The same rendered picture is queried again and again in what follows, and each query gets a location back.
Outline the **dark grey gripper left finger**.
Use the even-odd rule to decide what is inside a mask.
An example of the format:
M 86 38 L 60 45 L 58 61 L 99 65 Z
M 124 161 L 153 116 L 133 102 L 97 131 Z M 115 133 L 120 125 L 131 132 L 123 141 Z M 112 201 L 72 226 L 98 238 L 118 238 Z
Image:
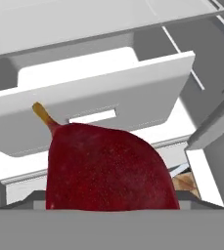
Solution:
M 45 210 L 46 209 L 46 191 L 35 190 L 24 200 L 3 206 L 3 210 Z

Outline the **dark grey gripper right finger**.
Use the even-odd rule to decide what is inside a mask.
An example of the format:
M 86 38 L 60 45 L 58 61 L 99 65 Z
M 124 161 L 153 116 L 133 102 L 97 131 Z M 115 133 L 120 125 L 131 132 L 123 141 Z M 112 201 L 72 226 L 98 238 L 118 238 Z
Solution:
M 187 190 L 176 191 L 181 210 L 224 210 L 224 207 L 197 198 Z

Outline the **red pear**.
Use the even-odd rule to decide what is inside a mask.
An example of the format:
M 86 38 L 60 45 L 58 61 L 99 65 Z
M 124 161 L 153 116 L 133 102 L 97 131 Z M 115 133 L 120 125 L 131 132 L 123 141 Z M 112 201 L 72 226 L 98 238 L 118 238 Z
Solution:
M 147 142 L 121 130 L 81 123 L 61 125 L 40 103 L 32 109 L 52 134 L 47 209 L 180 208 L 167 167 Z

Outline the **grey fridge door bin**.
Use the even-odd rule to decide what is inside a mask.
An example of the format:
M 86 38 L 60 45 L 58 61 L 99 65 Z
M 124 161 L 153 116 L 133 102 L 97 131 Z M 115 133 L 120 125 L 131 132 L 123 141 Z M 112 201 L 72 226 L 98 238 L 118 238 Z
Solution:
M 188 140 L 186 150 L 203 149 L 224 134 L 224 100 Z

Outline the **white fridge drawer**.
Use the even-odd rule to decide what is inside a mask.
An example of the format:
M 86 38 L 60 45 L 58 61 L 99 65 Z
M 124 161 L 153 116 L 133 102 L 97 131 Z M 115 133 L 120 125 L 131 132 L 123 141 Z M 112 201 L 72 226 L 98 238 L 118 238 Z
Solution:
M 31 89 L 0 92 L 0 151 L 21 157 L 45 151 L 51 134 L 33 113 L 39 102 L 59 123 L 113 109 L 98 126 L 138 130 L 165 122 L 195 60 L 192 51 L 137 62 L 120 71 Z

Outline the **white fridge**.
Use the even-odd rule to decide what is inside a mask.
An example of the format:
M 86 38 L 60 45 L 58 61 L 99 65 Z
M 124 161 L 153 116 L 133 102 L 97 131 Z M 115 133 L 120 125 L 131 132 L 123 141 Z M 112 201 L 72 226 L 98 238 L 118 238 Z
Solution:
M 149 144 L 192 136 L 224 100 L 224 19 L 196 17 L 132 30 L 78 39 L 0 56 L 0 92 L 61 84 L 120 71 L 132 64 L 192 51 L 189 78 L 168 119 L 158 125 L 128 131 Z M 115 117 L 105 110 L 71 118 L 96 125 Z M 224 207 L 224 134 L 203 149 L 185 153 L 202 200 Z M 0 201 L 6 187 L 0 183 Z

